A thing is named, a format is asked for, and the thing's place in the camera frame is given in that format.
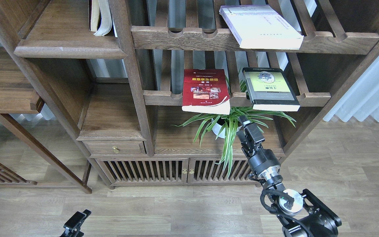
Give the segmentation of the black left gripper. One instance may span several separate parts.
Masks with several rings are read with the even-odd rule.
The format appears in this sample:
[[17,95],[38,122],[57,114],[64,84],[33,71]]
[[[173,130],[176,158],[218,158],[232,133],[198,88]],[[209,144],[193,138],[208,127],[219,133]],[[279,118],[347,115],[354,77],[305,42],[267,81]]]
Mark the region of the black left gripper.
[[91,211],[86,209],[83,212],[76,212],[65,224],[65,231],[60,237],[82,237],[83,232],[80,231],[81,225],[91,215]]

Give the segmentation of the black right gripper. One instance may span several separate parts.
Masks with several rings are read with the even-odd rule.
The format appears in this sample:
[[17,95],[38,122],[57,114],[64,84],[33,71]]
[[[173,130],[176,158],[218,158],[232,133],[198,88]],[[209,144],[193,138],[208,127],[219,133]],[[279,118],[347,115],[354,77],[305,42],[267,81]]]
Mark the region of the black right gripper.
[[251,179],[271,180],[279,176],[280,162],[270,149],[264,149],[265,138],[255,123],[250,120],[241,121],[242,129],[237,132],[241,141],[242,151],[248,159],[252,171]]

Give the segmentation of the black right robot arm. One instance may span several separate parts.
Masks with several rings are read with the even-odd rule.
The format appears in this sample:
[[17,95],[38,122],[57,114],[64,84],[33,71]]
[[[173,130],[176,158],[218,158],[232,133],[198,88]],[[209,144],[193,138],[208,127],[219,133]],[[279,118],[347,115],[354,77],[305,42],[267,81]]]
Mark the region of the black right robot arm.
[[280,162],[271,150],[262,147],[265,138],[259,127],[246,116],[240,116],[239,121],[242,129],[237,132],[237,136],[251,169],[248,177],[261,184],[261,204],[269,213],[277,216],[282,224],[283,235],[336,237],[341,219],[308,189],[299,193],[285,188],[279,173]]

